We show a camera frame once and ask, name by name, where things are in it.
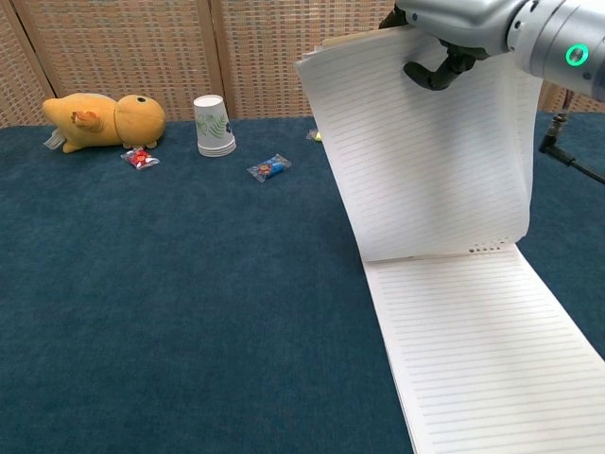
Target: notebook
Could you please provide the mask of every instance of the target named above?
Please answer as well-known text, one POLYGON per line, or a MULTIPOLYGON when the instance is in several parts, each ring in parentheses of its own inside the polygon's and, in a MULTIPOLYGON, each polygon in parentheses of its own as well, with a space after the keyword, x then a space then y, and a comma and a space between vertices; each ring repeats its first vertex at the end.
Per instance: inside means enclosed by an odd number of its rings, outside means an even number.
POLYGON ((413 27, 296 63, 419 454, 605 452, 605 362, 518 250, 542 81, 509 55, 429 92, 413 27))

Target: stuffed animal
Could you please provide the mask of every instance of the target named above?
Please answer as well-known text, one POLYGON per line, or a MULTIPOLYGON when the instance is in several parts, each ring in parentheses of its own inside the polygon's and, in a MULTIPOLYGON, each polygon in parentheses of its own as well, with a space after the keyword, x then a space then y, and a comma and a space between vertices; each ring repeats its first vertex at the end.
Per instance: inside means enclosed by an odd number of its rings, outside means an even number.
POLYGON ((155 148, 166 125, 162 106, 138 95, 115 101, 103 95, 75 93, 47 99, 43 113, 57 127, 44 144, 54 149, 64 142, 65 153, 120 144, 124 148, 155 148))

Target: stacked paper cups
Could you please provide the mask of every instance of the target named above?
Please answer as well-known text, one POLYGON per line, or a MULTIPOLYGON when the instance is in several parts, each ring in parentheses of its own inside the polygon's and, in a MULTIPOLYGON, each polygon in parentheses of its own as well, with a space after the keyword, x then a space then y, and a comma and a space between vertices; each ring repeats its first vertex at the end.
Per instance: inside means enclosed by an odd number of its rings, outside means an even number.
POLYGON ((235 149, 225 102, 221 96, 200 96, 194 102, 198 150, 202 156, 217 158, 235 149))

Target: candy wrapper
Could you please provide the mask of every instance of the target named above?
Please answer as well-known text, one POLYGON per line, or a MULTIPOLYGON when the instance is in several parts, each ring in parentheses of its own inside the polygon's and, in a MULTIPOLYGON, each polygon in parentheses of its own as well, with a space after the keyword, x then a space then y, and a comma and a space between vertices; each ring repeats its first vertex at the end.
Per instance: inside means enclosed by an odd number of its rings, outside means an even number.
POLYGON ((267 159, 264 163, 248 168, 248 172, 256 180, 264 183, 265 180, 268 180, 269 178, 272 178, 278 173, 282 173, 291 167, 292 163, 290 163, 285 157, 276 154, 271 159, 267 159))
POLYGON ((144 168, 155 166, 160 163, 159 159, 151 156, 142 147, 131 149, 121 157, 124 161, 131 163, 137 170, 143 170, 144 168))
POLYGON ((306 135, 306 138, 315 142, 321 142, 321 134, 318 130, 311 130, 306 135))

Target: woven wall panel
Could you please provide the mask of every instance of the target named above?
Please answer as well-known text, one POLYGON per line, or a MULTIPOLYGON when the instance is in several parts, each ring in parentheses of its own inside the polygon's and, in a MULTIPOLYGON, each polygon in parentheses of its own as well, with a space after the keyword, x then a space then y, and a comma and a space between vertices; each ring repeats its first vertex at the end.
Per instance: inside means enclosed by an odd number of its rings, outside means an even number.
POLYGON ((393 0, 216 3, 224 27, 219 41, 226 42, 221 59, 230 67, 225 85, 233 92, 231 115, 237 117, 309 115, 294 62, 326 38, 378 28, 394 5, 393 0))
POLYGON ((52 91, 9 2, 0 5, 0 128, 40 125, 52 91))
MULTIPOLYGON (((558 112, 565 98, 565 89, 550 82, 545 82, 540 97, 539 110, 558 112)), ((605 113, 605 103, 597 102, 588 96, 575 95, 569 109, 571 112, 605 113)))
POLYGON ((16 6, 58 96, 147 95, 176 120, 193 118, 195 97, 222 95, 206 0, 19 0, 16 6))

